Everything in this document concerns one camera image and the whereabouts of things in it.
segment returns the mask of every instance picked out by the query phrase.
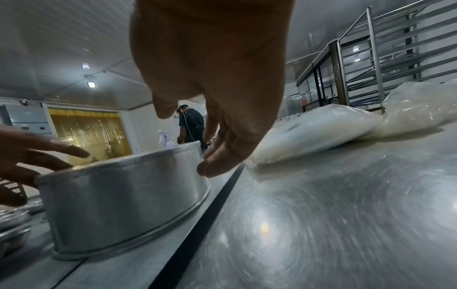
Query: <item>person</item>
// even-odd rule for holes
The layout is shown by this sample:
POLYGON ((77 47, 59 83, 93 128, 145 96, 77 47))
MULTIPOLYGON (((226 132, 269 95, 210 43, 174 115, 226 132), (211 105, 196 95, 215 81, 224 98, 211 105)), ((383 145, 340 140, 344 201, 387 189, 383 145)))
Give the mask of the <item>person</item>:
MULTIPOLYGON (((220 127, 197 166, 200 175, 214 177, 234 168, 273 125, 284 92, 293 4, 293 0, 136 0, 130 48, 152 91, 157 116, 170 118, 179 100, 203 94, 208 111, 203 140, 212 139, 220 127)), ((57 140, 4 127, 0 143, 0 178, 31 186, 38 173, 18 167, 18 162, 69 167, 34 149, 89 155, 57 140)), ((8 200, 3 197, 10 193, 1 190, 4 203, 8 200)))
POLYGON ((181 105, 176 112, 179 114, 178 144, 200 141, 201 151, 205 152, 208 145, 203 141, 205 121, 203 116, 187 104, 181 105))

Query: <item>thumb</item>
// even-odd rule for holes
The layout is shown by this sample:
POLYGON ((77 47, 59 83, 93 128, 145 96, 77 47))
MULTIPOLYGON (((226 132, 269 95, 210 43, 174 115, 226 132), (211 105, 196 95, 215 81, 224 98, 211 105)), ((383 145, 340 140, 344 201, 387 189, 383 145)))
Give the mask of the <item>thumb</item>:
POLYGON ((152 104, 156 110, 159 119, 168 119, 178 109, 178 102, 173 100, 164 100, 157 95, 152 95, 152 104))

